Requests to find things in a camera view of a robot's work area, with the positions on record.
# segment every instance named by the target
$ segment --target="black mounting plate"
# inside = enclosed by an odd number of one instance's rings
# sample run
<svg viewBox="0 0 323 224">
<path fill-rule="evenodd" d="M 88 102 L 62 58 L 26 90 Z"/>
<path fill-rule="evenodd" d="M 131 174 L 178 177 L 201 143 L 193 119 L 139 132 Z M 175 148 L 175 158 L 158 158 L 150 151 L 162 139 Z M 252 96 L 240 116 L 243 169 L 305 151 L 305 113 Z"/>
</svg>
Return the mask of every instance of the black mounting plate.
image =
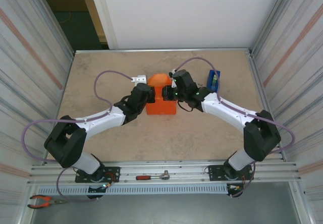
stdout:
<svg viewBox="0 0 323 224">
<path fill-rule="evenodd" d="M 103 188 L 103 187 L 97 187 L 97 188 L 89 187 L 88 192 L 89 193 L 105 193 L 106 188 Z"/>
<path fill-rule="evenodd" d="M 239 174 L 237 178 L 229 179 L 224 171 L 223 165 L 209 165 L 207 169 L 208 169 L 208 175 L 209 175 L 210 181 L 242 180 L 242 175 L 244 175 L 245 180 L 250 180 L 251 173 L 252 173 L 251 166 L 248 165 L 244 167 L 242 170 L 240 170 L 241 174 Z"/>
<path fill-rule="evenodd" d="M 115 176 L 115 182 L 119 182 L 120 167 L 104 167 L 105 173 L 111 173 Z M 102 179 L 98 182 L 93 182 L 90 178 L 80 174 L 79 170 L 76 171 L 75 183 L 111 183 L 111 175 L 103 175 Z"/>
</svg>

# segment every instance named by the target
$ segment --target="white bracket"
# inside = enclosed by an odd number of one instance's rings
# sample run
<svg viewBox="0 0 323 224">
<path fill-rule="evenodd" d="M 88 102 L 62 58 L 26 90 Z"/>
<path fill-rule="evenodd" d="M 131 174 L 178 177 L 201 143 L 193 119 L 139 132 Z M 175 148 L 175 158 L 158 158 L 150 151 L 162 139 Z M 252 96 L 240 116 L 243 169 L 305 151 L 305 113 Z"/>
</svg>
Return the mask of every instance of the white bracket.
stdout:
<svg viewBox="0 0 323 224">
<path fill-rule="evenodd" d="M 174 81 L 174 79 L 172 78 L 172 88 L 176 88 L 176 83 Z"/>
<path fill-rule="evenodd" d="M 138 83 L 144 83 L 144 84 L 146 84 L 147 83 L 147 77 L 146 77 L 146 75 L 138 75 L 137 77 L 132 77 L 131 82 L 134 82 L 135 83 L 135 86 Z"/>
</svg>

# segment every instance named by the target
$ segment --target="doorway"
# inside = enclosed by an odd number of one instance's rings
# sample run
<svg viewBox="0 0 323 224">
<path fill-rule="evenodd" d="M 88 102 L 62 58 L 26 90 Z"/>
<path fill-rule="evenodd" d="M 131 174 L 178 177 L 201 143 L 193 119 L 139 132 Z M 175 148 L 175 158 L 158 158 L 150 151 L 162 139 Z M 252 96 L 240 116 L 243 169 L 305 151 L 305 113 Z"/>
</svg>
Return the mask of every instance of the doorway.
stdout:
<svg viewBox="0 0 323 224">
<path fill-rule="evenodd" d="M 108 49 L 93 0 L 46 0 L 73 50 Z"/>
</svg>

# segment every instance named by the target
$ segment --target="white panel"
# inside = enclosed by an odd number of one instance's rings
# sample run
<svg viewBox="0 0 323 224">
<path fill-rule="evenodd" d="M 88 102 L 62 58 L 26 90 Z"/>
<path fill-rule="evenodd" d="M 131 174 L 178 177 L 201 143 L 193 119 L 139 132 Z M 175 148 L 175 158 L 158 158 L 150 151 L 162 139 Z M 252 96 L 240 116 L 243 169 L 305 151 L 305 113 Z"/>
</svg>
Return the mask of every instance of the white panel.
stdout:
<svg viewBox="0 0 323 224">
<path fill-rule="evenodd" d="M 112 49 L 249 47 L 276 0 L 94 0 Z"/>
<path fill-rule="evenodd" d="M 89 186 L 64 186 L 60 191 L 64 195 L 97 195 L 89 192 Z M 157 194 L 227 194 L 227 184 L 163 184 L 163 185 L 112 185 L 101 195 L 157 195 Z M 40 195 L 59 195 L 56 186 L 42 186 L 39 188 Z"/>
</svg>

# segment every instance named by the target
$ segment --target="red handle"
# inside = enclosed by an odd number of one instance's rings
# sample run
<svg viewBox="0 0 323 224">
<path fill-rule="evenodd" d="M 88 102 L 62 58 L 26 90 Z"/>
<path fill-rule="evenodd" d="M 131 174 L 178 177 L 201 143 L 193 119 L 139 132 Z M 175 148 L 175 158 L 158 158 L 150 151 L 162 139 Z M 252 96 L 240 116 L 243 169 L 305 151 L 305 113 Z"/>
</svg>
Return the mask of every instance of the red handle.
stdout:
<svg viewBox="0 0 323 224">
<path fill-rule="evenodd" d="M 31 208 L 31 209 L 42 209 L 42 208 L 44 208 L 44 207 L 49 207 L 49 206 L 51 206 L 51 204 L 49 203 L 49 202 L 45 202 L 45 203 L 43 203 L 43 204 L 41 204 L 41 205 L 27 205 L 29 208 Z"/>
<path fill-rule="evenodd" d="M 136 176 L 136 180 L 150 180 L 150 175 Z"/>
<path fill-rule="evenodd" d="M 30 197 L 30 199 L 43 199 L 44 201 L 50 201 L 51 197 L 50 196 L 45 196 L 45 195 L 33 195 Z M 49 207 L 51 204 L 49 202 L 42 203 L 40 205 L 27 205 L 31 209 L 41 209 L 44 207 Z"/>
</svg>

